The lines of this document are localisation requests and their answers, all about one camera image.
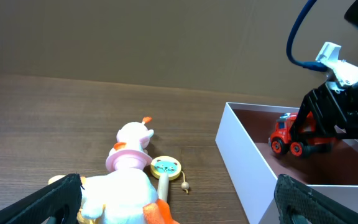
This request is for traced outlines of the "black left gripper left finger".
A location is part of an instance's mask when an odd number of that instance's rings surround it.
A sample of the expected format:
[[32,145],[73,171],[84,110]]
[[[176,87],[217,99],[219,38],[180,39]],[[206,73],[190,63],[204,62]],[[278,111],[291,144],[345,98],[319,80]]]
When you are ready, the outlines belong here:
[[68,174],[0,210],[0,224],[77,223],[82,183],[79,174]]

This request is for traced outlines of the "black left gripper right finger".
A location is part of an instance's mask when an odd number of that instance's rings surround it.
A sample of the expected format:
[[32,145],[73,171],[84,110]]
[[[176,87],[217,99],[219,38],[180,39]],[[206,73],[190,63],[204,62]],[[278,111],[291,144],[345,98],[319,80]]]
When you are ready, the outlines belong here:
[[274,190],[280,224],[358,224],[358,213],[293,177],[280,174]]

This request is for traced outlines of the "red toy fire truck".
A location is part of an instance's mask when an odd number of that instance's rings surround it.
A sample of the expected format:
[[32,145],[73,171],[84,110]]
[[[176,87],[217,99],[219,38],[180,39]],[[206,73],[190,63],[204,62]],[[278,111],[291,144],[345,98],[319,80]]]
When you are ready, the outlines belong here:
[[305,138],[295,139],[290,130],[297,118],[298,113],[285,113],[275,123],[274,132],[268,139],[268,144],[277,155],[285,155],[290,152],[298,158],[307,158],[314,153],[324,153],[332,150],[337,139],[309,136],[316,132],[316,121],[313,114],[309,113],[305,123],[299,129],[300,134],[306,134]]

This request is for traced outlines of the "white yellow plush duck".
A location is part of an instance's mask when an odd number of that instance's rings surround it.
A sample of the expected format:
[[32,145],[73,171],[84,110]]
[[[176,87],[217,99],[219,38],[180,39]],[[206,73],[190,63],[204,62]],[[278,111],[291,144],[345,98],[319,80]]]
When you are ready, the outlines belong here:
[[78,223],[178,223],[168,203],[159,198],[149,177],[140,169],[120,169],[80,179]]

